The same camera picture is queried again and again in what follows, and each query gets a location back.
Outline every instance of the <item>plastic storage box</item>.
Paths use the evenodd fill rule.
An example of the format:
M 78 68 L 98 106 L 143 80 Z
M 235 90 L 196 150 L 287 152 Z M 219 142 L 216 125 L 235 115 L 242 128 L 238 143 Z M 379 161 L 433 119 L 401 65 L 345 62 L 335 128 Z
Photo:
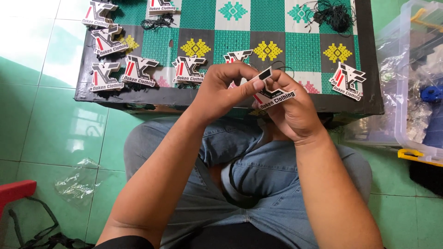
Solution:
M 443 4 L 410 0 L 401 7 L 401 14 L 376 34 L 385 114 L 345 126 L 346 142 L 401 149 L 399 157 L 443 166 L 442 148 L 414 142 L 406 133 L 409 79 L 421 67 L 418 62 L 426 61 L 434 53 L 433 47 L 442 43 Z

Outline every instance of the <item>person's right hand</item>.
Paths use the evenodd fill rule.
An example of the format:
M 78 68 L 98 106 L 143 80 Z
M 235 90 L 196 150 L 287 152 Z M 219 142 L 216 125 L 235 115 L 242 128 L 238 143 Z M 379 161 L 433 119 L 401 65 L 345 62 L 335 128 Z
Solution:
M 272 80 L 268 79 L 269 90 L 294 90 L 295 97 L 266 109 L 270 118 L 296 146 L 315 141 L 319 137 L 318 134 L 326 129 L 317 116 L 309 94 L 299 83 L 280 70 L 273 70 L 271 78 Z

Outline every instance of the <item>red chair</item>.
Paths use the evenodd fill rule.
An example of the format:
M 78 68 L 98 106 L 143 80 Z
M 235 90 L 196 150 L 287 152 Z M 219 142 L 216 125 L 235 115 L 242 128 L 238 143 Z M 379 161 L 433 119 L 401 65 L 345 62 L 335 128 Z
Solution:
M 32 180 L 0 185 L 0 220 L 6 204 L 33 195 L 36 187 L 37 182 Z

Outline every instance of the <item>black cloth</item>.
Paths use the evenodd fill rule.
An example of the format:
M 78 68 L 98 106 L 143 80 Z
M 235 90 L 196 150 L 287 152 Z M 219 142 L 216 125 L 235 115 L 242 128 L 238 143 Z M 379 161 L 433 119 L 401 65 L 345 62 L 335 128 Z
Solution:
M 105 241 L 95 249 L 154 249 L 139 236 L 123 236 Z M 173 249 L 289 249 L 276 237 L 258 230 L 251 223 L 208 226 L 193 232 Z

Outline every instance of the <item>blue jeans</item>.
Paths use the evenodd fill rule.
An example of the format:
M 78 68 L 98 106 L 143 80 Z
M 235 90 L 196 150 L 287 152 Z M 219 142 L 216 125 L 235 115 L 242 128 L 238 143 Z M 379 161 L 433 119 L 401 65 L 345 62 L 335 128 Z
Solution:
M 124 145 L 128 179 L 176 120 L 177 117 L 152 119 L 131 131 Z M 252 223 L 291 248 L 318 248 L 303 202 L 294 143 L 263 144 L 266 129 L 262 127 L 256 121 L 218 120 L 206 128 L 194 170 L 163 234 L 162 248 L 170 248 L 196 228 L 243 222 Z M 367 203 L 372 181 L 368 162 L 355 150 L 336 146 Z M 207 167 L 227 162 L 221 172 L 225 191 L 236 201 L 258 199 L 254 207 L 244 209 L 231 204 L 211 180 Z

